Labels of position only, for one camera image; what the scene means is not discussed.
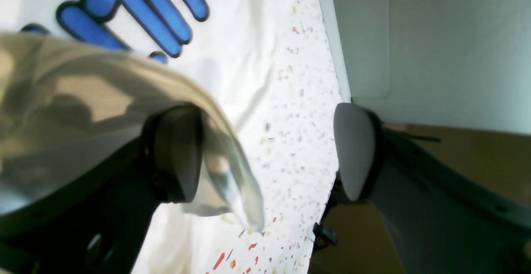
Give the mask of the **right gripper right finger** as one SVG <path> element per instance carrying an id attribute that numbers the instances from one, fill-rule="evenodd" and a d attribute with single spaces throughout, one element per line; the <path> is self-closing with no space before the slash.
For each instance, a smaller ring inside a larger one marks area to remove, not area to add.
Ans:
<path id="1" fill-rule="evenodd" d="M 529 274 L 530 208 L 469 180 L 370 110 L 334 110 L 338 177 L 382 215 L 408 274 Z"/>

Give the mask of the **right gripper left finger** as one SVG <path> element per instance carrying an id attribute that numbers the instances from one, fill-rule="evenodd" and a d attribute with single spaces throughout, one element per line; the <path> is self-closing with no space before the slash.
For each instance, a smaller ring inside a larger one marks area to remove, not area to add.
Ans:
<path id="1" fill-rule="evenodd" d="M 129 274 L 154 212 L 196 193 L 202 111 L 177 106 L 143 126 L 34 154 L 1 171 L 1 269 Z"/>

